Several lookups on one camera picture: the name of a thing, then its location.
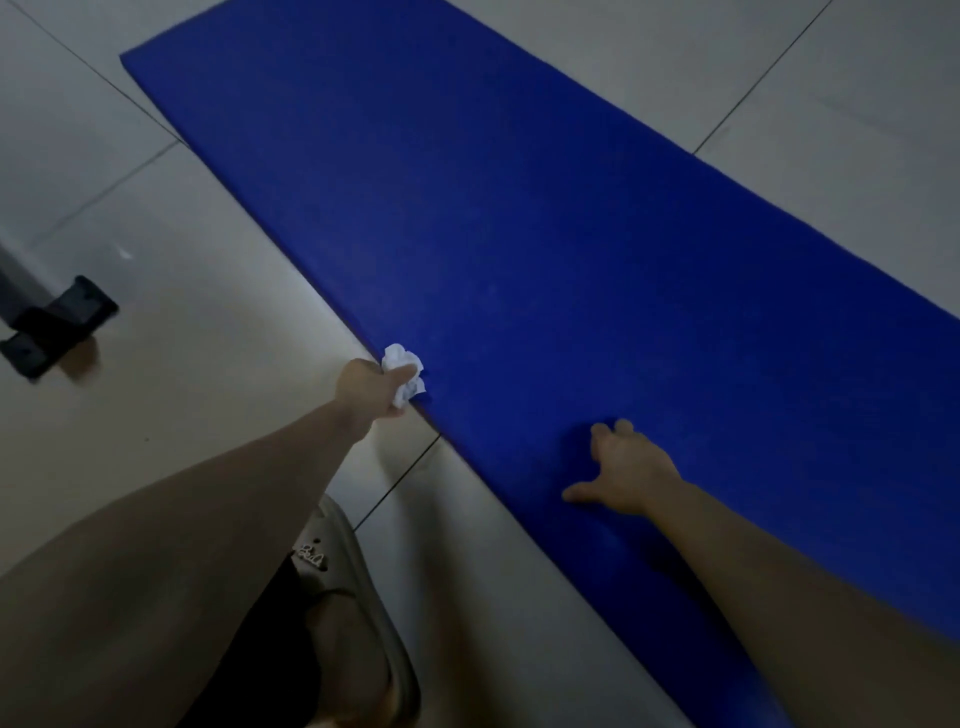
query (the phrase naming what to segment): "tile grout line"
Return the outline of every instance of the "tile grout line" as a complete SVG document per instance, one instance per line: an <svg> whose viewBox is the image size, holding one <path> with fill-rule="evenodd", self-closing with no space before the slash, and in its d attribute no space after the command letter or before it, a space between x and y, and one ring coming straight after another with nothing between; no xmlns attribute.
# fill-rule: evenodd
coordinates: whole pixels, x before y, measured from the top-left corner
<svg viewBox="0 0 960 728"><path fill-rule="evenodd" d="M100 78L101 81L103 81L105 84L107 84L108 86L110 86L110 88L112 88L114 91L116 91L117 93L119 93L121 96L123 96L125 99L127 99L127 101L129 101L131 104L133 104L134 106L136 106L138 109L140 109L148 119L150 119L152 122L154 122L157 126L159 126L161 129L163 129L163 130L164 130L165 132L167 132L169 135L171 135L172 137L174 137L177 141L181 141L181 139L180 139L174 132L172 132L171 130L167 129L165 126L163 126L162 123L160 123L158 120L154 119L153 115L152 115L149 111L147 111L147 110L144 109L142 106L140 106L138 103L136 103L136 101L134 101L134 99L131 98L131 96L130 96L126 91L124 91L124 90L123 90L122 88L120 88L117 84L115 84L115 83L114 83L113 81L111 81L109 78L107 78L106 76L104 76L104 74L102 74L100 71L98 71L98 70L97 70L96 68L94 68L92 65L90 65L90 64L86 61L86 59L84 59L80 54L78 54L76 51L74 51L70 46L68 46L66 43L64 43L62 40L60 40L58 37L56 37L54 34L52 34L52 33L51 33L50 31L48 31L46 28L44 28L36 18L34 18L32 15L30 15L30 14L29 14L26 10L24 10L22 7L20 7L20 5L16 2L16 0L7 0L7 2L8 2L15 10L19 11L19 12L20 12L25 18L27 18L30 22L32 22L34 25L36 25L45 35L47 35L48 37L50 37L58 46L60 46L63 50L65 50L67 53L69 53L71 56L73 56L75 59L77 59L77 61L79 61L80 63L82 63L83 65L85 65L85 66L86 66L87 68L89 68L91 71L93 71L93 72L97 75L97 77Z"/></svg>
<svg viewBox="0 0 960 728"><path fill-rule="evenodd" d="M426 453L429 452L431 449L433 449L433 446L435 446L438 442L440 442L439 434L437 435L437 437L434 438L432 443L426 446L423 452L420 453L420 456L416 460L414 460L413 463L411 463L410 467L403 472L403 475L401 475L399 478L396 479L396 483L390 486L390 490L384 493L383 496L380 498L380 500L378 500L376 503L373 504L373 508L371 508L370 511L367 512L367 515L364 516L362 519L360 519L360 522L353 527L354 533L356 533L359 530L360 526L362 526L367 521L367 519L373 515L373 511L375 511L377 508L380 507L380 503L382 503L384 500L387 499L387 496L396 489L396 486L398 486L401 482L403 482L403 478L405 478L407 475L410 474L410 471L412 471L417 466L417 463L419 463L423 459L423 456L426 455Z"/></svg>
<svg viewBox="0 0 960 728"><path fill-rule="evenodd" d="M116 182L112 182L105 189L98 192L96 195L94 195L92 198L90 198L85 203L80 205L73 212L70 212L64 215L63 217L61 217L56 223L53 224L53 226L49 230L44 231L39 235L37 235L33 240L31 240L26 244L25 250L32 251L38 248L39 246L41 246L43 243L49 240L54 234L63 230L63 228L66 227L72 220L75 220L77 217L84 214L84 212L86 212L91 207L93 207L94 205L99 203L101 200L103 200L108 194L110 194L110 192L115 190L117 187L119 187L121 184L129 180L131 177L136 175L141 170L145 169L146 167L150 166L155 161L163 157L163 155L165 155L171 149L176 147L178 144L181 144L180 140L174 139L172 142L170 142L165 147L163 147L163 149L161 149L159 152L150 156L150 158L146 159L145 161L142 161L139 164L137 164L130 172L125 174L119 180L117 180Z"/></svg>
<svg viewBox="0 0 960 728"><path fill-rule="evenodd" d="M793 40L791 40L790 44L783 49L783 52L774 59L774 62L770 64L767 70L765 70L762 74L760 74L760 77L754 82L754 84L750 86L750 88L747 89L747 92L740 97L740 100L733 105L733 108L730 109L722 119L720 119L720 122L715 127L713 127L710 133L707 134L707 137L702 142L700 142L700 144L697 146L695 150L693 150L694 157L700 154L700 150L703 149L704 145L713 138L713 135L717 133L720 127L722 127L727 122L727 119L733 116L733 112L740 108L740 105L743 104L743 102L747 100L747 97L754 92L754 89L757 86L759 86L760 82L767 77L767 74L774 69L774 66L777 65L784 56L786 56L786 54L790 51L791 48L793 48L793 46L797 43L797 41L800 40L808 30L810 30L810 26L812 26L815 22L817 22L817 19L821 15L823 15L824 11L827 8L829 8L832 4L833 4L833 0L828 0L827 4L824 5L820 9L820 11L813 16L813 19L810 20L810 22L808 22L806 26L804 26L804 29L800 31L800 34L797 37L795 37Z"/></svg>

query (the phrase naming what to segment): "person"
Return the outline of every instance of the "person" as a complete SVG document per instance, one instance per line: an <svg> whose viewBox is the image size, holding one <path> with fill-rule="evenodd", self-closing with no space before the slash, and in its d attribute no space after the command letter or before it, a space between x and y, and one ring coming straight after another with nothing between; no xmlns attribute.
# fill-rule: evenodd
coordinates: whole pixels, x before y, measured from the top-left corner
<svg viewBox="0 0 960 728"><path fill-rule="evenodd" d="M354 360L332 402L121 498L7 573L0 725L414 720L416 677L323 495L373 421L401 414L391 400L414 374ZM683 480L626 420L595 425L590 448L599 476L564 499L650 519L797 726L960 725L956 644Z"/></svg>

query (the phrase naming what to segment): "hand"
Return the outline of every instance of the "hand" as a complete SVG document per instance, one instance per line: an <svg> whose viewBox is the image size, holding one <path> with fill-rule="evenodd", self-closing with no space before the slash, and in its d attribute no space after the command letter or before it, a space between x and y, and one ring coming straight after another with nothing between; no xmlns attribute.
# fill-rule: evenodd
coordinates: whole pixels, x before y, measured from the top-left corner
<svg viewBox="0 0 960 728"><path fill-rule="evenodd" d="M366 359L353 359L337 378L334 401L344 406L357 440L370 431L374 420L399 417L402 409L393 406L396 390L417 375L417 366L407 364L389 372Z"/></svg>
<svg viewBox="0 0 960 728"><path fill-rule="evenodd" d="M651 492L683 482L670 456L634 432L629 421L617 420L613 432L594 425L590 434L590 454L600 463L600 476L567 488L567 502L603 503L620 513L644 516Z"/></svg>

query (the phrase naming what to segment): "slide sandal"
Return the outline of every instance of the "slide sandal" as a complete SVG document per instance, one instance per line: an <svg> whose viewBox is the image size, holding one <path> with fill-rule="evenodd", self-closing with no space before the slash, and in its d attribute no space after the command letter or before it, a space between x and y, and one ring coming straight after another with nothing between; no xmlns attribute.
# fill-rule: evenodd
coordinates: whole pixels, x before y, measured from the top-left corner
<svg viewBox="0 0 960 728"><path fill-rule="evenodd" d="M324 594L343 594L357 600L370 619L390 666L391 700L389 714L377 716L377 724L407 725L420 713L420 683L406 647L387 614L367 570L360 543L347 516L328 496L310 516L291 556L300 583L307 594L319 599ZM359 728L364 722L352 722Z"/></svg>

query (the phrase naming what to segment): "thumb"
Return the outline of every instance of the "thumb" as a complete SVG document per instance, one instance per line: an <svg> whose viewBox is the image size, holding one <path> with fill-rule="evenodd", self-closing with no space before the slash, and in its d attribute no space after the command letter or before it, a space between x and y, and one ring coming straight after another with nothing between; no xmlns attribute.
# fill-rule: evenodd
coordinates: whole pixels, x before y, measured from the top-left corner
<svg viewBox="0 0 960 728"><path fill-rule="evenodd" d="M391 369L389 372L386 372L385 375L391 384L395 387L400 387L417 375L417 365L404 364L402 367Z"/></svg>
<svg viewBox="0 0 960 728"><path fill-rule="evenodd" d="M574 483L564 490L567 503L602 503L599 479L591 482Z"/></svg>

